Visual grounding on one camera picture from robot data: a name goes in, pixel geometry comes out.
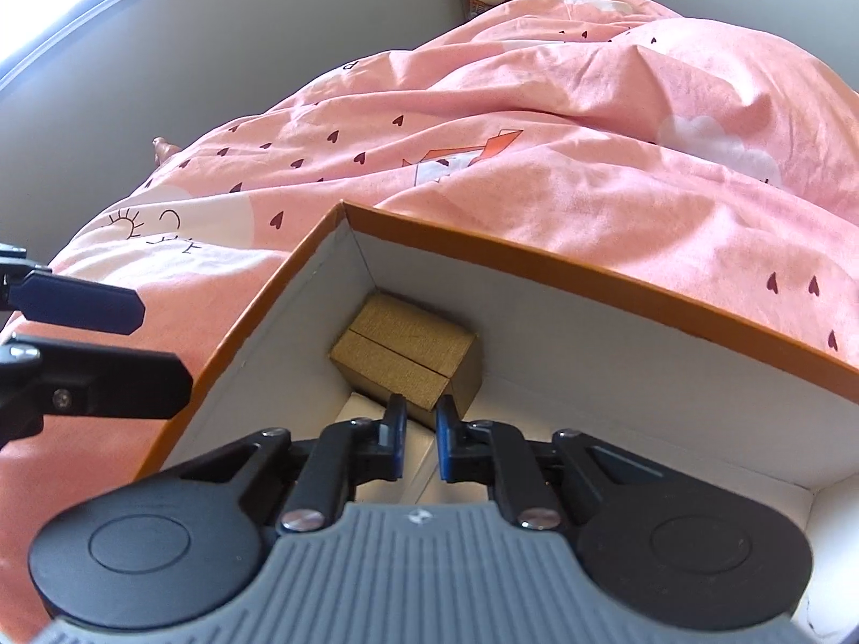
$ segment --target black circular pad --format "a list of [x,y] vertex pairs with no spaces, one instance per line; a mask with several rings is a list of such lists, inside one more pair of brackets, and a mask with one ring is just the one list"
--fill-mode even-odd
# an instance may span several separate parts
[[53,615],[149,630],[226,603],[264,555],[259,530],[224,486],[144,480],[46,524],[30,550],[30,574]]
[[812,558],[788,518],[698,481],[618,489],[576,541],[605,592],[692,630],[738,630],[796,608]]

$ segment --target open box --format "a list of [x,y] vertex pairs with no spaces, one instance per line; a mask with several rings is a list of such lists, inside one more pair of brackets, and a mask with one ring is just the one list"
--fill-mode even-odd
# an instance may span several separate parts
[[[819,641],[859,624],[859,371],[600,268],[347,203],[249,306],[141,473],[261,428],[319,434],[351,395],[328,352],[377,289],[482,337],[465,419],[543,441],[576,428],[776,508],[813,547],[795,620]],[[474,500],[437,477],[418,499]]]

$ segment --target small wooden block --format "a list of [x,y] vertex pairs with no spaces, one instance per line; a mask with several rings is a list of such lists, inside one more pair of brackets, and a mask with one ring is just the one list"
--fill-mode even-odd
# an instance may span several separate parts
[[355,390],[380,404],[398,392],[430,428],[441,395],[453,395],[464,415],[483,382],[476,334],[385,294],[371,295],[330,357]]

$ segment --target cardboard box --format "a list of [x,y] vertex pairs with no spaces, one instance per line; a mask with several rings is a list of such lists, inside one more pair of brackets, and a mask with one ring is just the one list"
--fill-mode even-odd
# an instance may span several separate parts
[[[842,641],[859,625],[844,586],[859,572],[859,370],[602,268],[372,208],[341,204],[293,251],[141,473],[261,428],[318,436],[352,394],[328,354],[379,291],[479,332],[483,383],[465,419],[543,441],[578,428],[776,508],[814,552],[795,620],[820,642],[814,630]],[[435,473],[418,502],[480,494]]]
[[355,390],[379,404],[394,392],[403,395],[409,417],[429,428],[441,395],[452,395],[463,416],[483,381],[476,334],[383,292],[369,297],[331,360]]

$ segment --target pink duvet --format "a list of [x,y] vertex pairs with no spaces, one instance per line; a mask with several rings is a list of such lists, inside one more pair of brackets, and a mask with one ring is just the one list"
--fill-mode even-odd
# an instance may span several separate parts
[[[139,290],[139,332],[6,334],[175,351],[197,374],[341,199],[600,264],[859,367],[859,97],[781,38],[646,0],[513,1],[210,132],[54,262]],[[0,454],[0,630],[46,621],[37,528],[130,480],[160,427],[48,419]]]

